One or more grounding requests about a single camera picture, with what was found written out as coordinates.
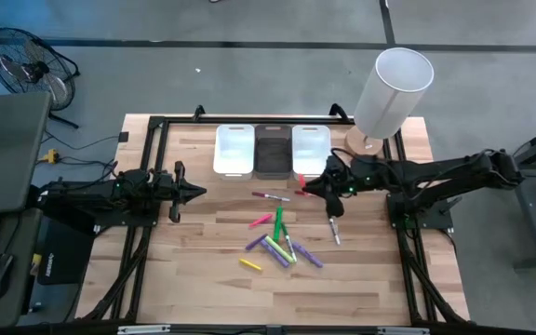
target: electric fan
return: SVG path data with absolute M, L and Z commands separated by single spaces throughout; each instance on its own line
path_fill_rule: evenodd
M 73 74 L 65 60 L 74 66 Z M 51 111 L 59 111 L 74 99 L 74 77 L 78 75 L 77 65 L 42 39 L 21 29 L 0 28 L 0 83 L 10 92 L 50 92 Z M 51 112 L 49 117 L 78 128 Z

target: white plastic container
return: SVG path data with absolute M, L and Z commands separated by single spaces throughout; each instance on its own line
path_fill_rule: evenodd
M 330 129 L 325 126 L 293 127 L 293 175 L 318 177 L 330 155 Z
M 248 180 L 253 175 L 255 132 L 251 125 L 216 128 L 214 172 L 223 180 Z

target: gray floor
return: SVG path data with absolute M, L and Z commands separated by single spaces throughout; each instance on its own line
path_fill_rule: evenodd
M 536 45 L 536 2 L 389 0 L 396 40 L 431 44 Z M 63 38 L 289 42 L 385 41 L 375 0 L 0 0 L 0 26 Z M 74 145 L 116 134 L 127 113 L 324 114 L 353 111 L 378 51 L 59 47 L 83 75 L 50 123 Z M 483 148 L 514 150 L 536 135 L 536 54 L 426 53 L 435 81 L 414 111 L 426 118 L 436 159 Z M 0 85 L 0 93 L 5 89 Z M 63 155 L 109 160 L 111 141 Z M 34 183 L 88 180 L 99 167 L 39 167 Z M 536 329 L 536 270 L 512 263 L 535 255 L 512 192 L 480 190 L 452 210 L 469 310 L 484 325 Z M 58 303 L 48 293 L 43 299 Z M 62 297 L 71 296 L 60 291 Z M 49 308 L 52 319 L 62 307 Z

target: wooden table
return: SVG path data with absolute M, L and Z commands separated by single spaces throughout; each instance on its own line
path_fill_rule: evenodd
M 129 141 L 118 145 L 118 171 L 140 166 L 149 116 L 126 116 L 123 131 L 129 132 Z M 333 146 L 343 146 L 348 128 L 330 127 Z M 343 200 L 346 213 L 337 219 L 342 244 L 337 246 L 325 218 L 324 200 L 295 195 L 299 184 L 292 178 L 221 181 L 212 170 L 215 129 L 216 125 L 173 125 L 169 129 L 164 167 L 172 170 L 175 161 L 181 160 L 187 181 L 208 192 L 181 207 L 178 224 L 169 222 L 168 204 L 162 207 L 148 252 L 138 321 L 407 325 L 407 299 L 395 232 L 384 209 L 385 192 L 364 192 Z M 408 160 L 431 161 L 423 118 L 410 117 L 402 129 Z M 151 164 L 157 140 L 154 143 Z M 292 199 L 283 203 L 288 232 L 325 264 L 322 269 L 303 257 L 284 269 L 260 247 L 245 252 L 248 242 L 273 231 L 272 224 L 255 229 L 248 224 L 263 214 L 275 213 L 278 206 L 274 200 L 251 196 L 251 191 Z M 89 312 L 114 282 L 125 234 L 126 228 L 115 227 L 96 239 L 77 315 Z M 422 238 L 432 280 L 459 315 L 468 318 L 451 243 L 438 231 L 425 230 Z M 259 264 L 263 271 L 243 266 L 239 258 Z M 419 284 L 416 290 L 425 315 Z

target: marker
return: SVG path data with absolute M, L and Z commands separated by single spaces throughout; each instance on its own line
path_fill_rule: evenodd
M 270 254 L 272 255 L 272 257 L 274 257 L 279 263 L 280 265 L 284 266 L 284 267 L 288 267 L 288 261 L 285 260 L 282 256 L 280 256 L 280 254 L 278 253 L 278 251 L 276 251 L 274 248 L 272 248 L 268 242 L 266 242 L 266 240 L 262 240 L 260 242 L 260 245 L 262 247 L 264 247 L 266 249 L 266 251 L 270 252 Z
M 303 175 L 299 175 L 299 185 L 301 185 L 301 187 L 305 187 L 305 177 L 303 177 Z
M 265 223 L 266 221 L 270 220 L 272 218 L 272 214 L 266 214 L 262 216 L 261 218 L 255 220 L 253 223 L 249 224 L 249 228 L 253 228 L 257 226 L 258 224 Z
M 290 251 L 290 255 L 293 258 L 293 261 L 297 262 L 297 256 L 295 256 L 295 250 L 293 249 L 293 246 L 290 244 L 290 237 L 288 236 L 287 232 L 287 226 L 284 222 L 280 222 L 280 225 L 283 227 L 283 233 L 285 233 L 285 239 L 287 240 L 288 250 Z
M 303 255 L 303 257 L 305 257 L 308 261 L 310 261 L 311 263 L 313 263 L 315 266 L 317 267 L 323 267 L 324 264 L 316 257 L 314 256 L 312 253 L 310 253 L 309 251 L 307 251 L 304 247 L 302 247 L 302 245 L 300 245 L 299 243 L 297 242 L 293 242 L 293 247 L 295 249 L 297 249 L 297 251 L 299 251 L 299 253 L 301 255 Z
M 277 196 L 277 195 L 263 194 L 263 193 L 260 193 L 260 192 L 252 192 L 251 195 L 256 195 L 256 196 L 260 196 L 260 197 L 265 197 L 265 198 L 275 199 L 275 200 L 281 200 L 281 201 L 290 201 L 289 198 L 285 198 L 285 197 Z
M 295 190 L 295 194 L 296 195 L 303 195 L 303 196 L 314 196 L 313 194 L 310 194 L 310 193 L 307 193 L 307 192 L 304 192 L 304 191 L 300 191 L 300 190 Z
M 254 268 L 258 271 L 261 271 L 261 267 L 252 263 L 251 261 L 246 261 L 244 259 L 239 259 L 239 261 L 241 261 L 242 263 L 244 263 L 245 265 L 249 266 L 250 268 Z
M 248 246 L 246 247 L 246 250 L 247 251 L 250 251 L 252 250 L 254 247 L 256 247 L 256 245 L 258 243 L 260 243 L 261 241 L 263 241 L 264 237 L 268 236 L 268 234 L 263 234 L 262 236 L 258 237 L 258 239 L 254 240 L 253 242 L 249 243 Z
M 293 258 L 290 257 L 285 250 L 283 250 L 279 245 L 276 244 L 276 242 L 270 238 L 270 236 L 264 237 L 264 241 L 268 242 L 268 244 L 274 248 L 285 260 L 288 262 L 293 262 Z
M 283 220 L 283 207 L 279 206 L 276 209 L 276 220 L 275 220 L 275 235 L 273 240 L 278 242 L 278 237 L 280 236 L 280 223 Z
M 341 239 L 339 238 L 339 233 L 338 229 L 336 228 L 336 223 L 334 223 L 334 218 L 328 219 L 328 223 L 330 223 L 330 229 L 334 235 L 334 240 L 336 240 L 336 245 L 339 246 L 341 244 Z

